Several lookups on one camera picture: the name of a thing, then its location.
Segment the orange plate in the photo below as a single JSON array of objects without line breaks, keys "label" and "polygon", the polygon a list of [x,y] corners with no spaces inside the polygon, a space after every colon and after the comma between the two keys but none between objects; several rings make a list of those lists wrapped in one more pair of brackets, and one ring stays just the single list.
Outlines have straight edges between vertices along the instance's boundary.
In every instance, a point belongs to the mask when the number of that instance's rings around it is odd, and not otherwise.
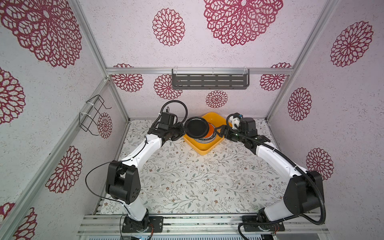
[{"label": "orange plate", "polygon": [[215,134],[214,129],[215,129],[215,126],[212,125],[211,123],[209,123],[209,131],[208,131],[208,133],[204,136],[204,139],[209,139],[209,138],[211,138],[211,137]]}]

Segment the small black plate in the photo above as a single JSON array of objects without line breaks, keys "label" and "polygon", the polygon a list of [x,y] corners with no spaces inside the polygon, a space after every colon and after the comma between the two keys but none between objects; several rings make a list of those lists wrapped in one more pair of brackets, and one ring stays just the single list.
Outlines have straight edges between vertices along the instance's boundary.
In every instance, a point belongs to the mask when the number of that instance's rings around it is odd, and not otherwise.
[{"label": "small black plate", "polygon": [[185,130],[192,139],[204,138],[209,133],[209,123],[201,117],[192,117],[186,120]]}]

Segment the teal patterned plate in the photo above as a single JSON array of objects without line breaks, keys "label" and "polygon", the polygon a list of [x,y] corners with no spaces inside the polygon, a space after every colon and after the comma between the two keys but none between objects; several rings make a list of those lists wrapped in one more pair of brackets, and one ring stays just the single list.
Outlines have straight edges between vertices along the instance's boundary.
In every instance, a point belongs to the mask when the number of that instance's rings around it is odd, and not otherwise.
[{"label": "teal patterned plate", "polygon": [[215,136],[210,137],[210,138],[202,138],[202,139],[195,139],[196,142],[200,144],[209,144],[215,140]]}]

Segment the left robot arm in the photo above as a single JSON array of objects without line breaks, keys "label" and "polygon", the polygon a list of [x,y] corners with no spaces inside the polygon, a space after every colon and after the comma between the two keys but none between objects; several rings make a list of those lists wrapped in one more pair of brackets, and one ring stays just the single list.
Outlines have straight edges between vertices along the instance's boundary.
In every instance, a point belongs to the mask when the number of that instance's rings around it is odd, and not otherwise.
[{"label": "left robot arm", "polygon": [[184,125],[177,116],[163,112],[132,153],[109,164],[106,193],[124,204],[132,220],[142,222],[148,212],[140,200],[140,170],[166,141],[176,141],[184,134]]}]

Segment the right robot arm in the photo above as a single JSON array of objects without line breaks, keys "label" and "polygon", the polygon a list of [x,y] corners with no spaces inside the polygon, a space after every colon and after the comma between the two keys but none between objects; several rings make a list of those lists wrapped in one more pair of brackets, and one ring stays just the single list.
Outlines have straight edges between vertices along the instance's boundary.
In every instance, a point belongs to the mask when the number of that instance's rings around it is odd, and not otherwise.
[{"label": "right robot arm", "polygon": [[252,118],[231,114],[224,125],[215,128],[215,133],[221,138],[242,143],[246,149],[267,162],[288,184],[279,202],[259,210],[258,224],[271,225],[297,217],[303,217],[315,225],[325,223],[326,206],[320,173],[299,166],[269,138],[259,135]]}]

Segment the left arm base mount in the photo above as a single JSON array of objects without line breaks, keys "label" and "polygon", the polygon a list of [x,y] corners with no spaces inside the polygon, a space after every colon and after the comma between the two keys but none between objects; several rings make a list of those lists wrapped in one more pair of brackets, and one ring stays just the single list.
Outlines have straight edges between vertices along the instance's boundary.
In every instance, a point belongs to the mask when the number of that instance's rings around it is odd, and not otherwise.
[{"label": "left arm base mount", "polygon": [[146,212],[141,221],[125,217],[122,233],[161,233],[163,231],[163,226],[163,216],[150,216],[149,212]]}]

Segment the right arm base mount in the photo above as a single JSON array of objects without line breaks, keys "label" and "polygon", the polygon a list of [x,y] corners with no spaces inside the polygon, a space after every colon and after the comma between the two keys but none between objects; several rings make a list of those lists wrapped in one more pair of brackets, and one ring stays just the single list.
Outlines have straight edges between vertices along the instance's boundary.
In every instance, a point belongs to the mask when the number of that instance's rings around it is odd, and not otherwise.
[{"label": "right arm base mount", "polygon": [[283,232],[286,230],[282,222],[268,224],[270,221],[260,214],[244,215],[242,222],[245,232]]}]

